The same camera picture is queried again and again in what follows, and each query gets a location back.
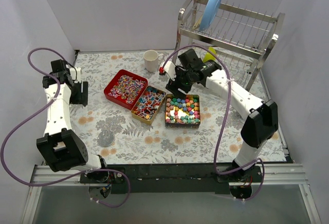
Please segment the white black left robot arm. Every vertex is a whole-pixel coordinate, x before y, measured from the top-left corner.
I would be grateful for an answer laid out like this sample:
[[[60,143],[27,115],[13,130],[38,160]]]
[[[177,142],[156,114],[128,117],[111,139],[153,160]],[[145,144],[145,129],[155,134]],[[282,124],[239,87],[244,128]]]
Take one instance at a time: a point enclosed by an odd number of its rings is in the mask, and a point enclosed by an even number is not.
[[[71,104],[88,104],[88,82],[81,81],[80,68],[69,68],[63,60],[52,61],[51,68],[50,76],[44,76],[42,80],[50,106],[44,136],[36,140],[36,146],[54,172],[92,170],[92,177],[97,182],[106,182],[109,170],[104,159],[87,151],[70,120]]]

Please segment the light blue plate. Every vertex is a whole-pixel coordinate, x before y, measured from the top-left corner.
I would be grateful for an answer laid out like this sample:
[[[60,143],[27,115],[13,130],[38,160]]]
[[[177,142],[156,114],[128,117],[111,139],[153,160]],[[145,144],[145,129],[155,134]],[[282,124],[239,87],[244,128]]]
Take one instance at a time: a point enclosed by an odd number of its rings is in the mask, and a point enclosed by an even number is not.
[[[199,31],[206,31],[212,24],[222,0],[208,0],[203,12]]]

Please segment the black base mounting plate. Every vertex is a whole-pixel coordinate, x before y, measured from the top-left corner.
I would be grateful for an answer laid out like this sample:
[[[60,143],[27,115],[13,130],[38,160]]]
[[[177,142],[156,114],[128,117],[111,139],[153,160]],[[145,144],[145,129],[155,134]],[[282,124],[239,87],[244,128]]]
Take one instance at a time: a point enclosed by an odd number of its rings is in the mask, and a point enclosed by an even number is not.
[[[126,174],[132,193],[229,194],[235,178],[217,175],[211,163],[112,164],[108,169]]]

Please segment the red tin of swirl lollipops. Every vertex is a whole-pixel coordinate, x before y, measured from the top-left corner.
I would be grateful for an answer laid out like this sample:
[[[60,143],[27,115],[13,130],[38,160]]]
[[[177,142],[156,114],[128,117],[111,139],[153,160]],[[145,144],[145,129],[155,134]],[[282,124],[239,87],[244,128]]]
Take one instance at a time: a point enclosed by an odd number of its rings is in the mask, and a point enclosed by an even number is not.
[[[103,93],[107,100],[131,110],[147,86],[146,78],[121,69],[112,78]]]

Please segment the white ceramic mug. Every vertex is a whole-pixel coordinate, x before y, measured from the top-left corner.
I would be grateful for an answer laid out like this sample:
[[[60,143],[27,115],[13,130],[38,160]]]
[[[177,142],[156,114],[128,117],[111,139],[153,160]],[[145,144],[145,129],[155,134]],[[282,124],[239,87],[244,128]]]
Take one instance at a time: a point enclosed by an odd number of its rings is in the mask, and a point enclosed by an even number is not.
[[[144,66],[148,72],[159,71],[159,54],[155,50],[147,50],[143,54]]]

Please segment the yellow green bowl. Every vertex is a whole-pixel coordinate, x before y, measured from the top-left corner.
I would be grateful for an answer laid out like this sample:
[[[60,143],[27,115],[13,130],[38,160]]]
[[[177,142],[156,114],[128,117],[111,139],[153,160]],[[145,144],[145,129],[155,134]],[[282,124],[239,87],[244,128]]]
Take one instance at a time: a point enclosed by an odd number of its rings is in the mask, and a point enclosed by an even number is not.
[[[215,51],[215,49],[214,49],[213,47],[209,47],[208,50],[210,51],[210,53],[207,52],[207,53],[205,54],[205,56],[204,56],[204,58],[203,58],[203,62],[204,62],[204,63],[207,62],[207,61],[209,61],[209,60],[216,61],[216,58],[214,57],[214,55],[216,55],[216,51]]]

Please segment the aluminium table edge rail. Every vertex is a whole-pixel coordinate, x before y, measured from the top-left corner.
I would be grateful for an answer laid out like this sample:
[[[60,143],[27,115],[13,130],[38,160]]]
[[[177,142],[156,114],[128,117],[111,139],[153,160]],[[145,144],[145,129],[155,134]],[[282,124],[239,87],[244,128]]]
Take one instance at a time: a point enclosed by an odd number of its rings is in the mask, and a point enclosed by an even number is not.
[[[211,163],[173,164],[113,164],[98,172],[79,173],[74,170],[54,173],[47,165],[36,165],[31,177],[31,187],[22,217],[22,223],[32,223],[43,185],[53,184],[100,187],[111,184],[117,186],[114,194],[125,192],[125,180],[129,179],[133,193],[183,193],[216,191],[231,194],[238,200],[251,199],[254,193],[243,194],[243,188],[253,185],[298,185],[304,205],[312,223],[320,223],[308,179],[301,164],[296,163],[256,163],[246,172],[234,169],[228,172],[229,163],[220,163],[216,173]]]

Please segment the stainless steel dish rack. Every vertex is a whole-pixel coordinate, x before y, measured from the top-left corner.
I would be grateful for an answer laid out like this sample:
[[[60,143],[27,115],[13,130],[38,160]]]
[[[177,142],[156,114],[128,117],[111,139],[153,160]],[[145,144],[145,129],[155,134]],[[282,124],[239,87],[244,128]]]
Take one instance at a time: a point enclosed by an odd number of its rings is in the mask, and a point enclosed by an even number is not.
[[[270,15],[222,3],[211,26],[201,31],[207,2],[185,0],[178,12],[175,49],[183,37],[189,44],[213,47],[236,82],[251,90],[279,39],[285,14]]]

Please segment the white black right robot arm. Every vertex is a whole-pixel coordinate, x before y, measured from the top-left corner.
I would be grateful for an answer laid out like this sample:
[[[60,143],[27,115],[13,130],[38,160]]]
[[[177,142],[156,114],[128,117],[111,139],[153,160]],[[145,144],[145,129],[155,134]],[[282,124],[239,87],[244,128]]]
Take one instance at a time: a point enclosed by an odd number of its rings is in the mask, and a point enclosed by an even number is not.
[[[194,49],[179,55],[180,65],[173,62],[170,55],[159,67],[160,75],[168,75],[166,89],[175,97],[184,99],[194,84],[200,84],[233,107],[244,121],[241,130],[242,147],[225,171],[218,175],[247,180],[258,155],[267,140],[279,128],[278,106],[273,100],[263,101],[240,86],[230,77],[225,64],[216,57],[203,62]]]

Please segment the gold tin of star candies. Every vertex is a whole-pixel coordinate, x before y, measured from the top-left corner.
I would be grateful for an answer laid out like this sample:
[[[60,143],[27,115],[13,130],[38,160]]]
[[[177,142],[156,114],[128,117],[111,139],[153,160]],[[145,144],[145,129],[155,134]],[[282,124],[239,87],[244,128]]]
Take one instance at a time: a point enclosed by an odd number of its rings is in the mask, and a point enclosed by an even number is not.
[[[164,123],[165,127],[170,128],[199,128],[199,95],[186,95],[181,99],[173,94],[167,94]]]

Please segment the gold tin of ball lollipops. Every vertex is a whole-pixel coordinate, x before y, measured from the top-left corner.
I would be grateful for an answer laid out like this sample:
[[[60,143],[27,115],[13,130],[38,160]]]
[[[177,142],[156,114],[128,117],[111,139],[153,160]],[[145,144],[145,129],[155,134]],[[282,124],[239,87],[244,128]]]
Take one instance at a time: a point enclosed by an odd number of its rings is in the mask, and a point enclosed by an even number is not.
[[[148,86],[132,108],[132,117],[142,123],[151,125],[163,105],[165,97],[165,91]]]

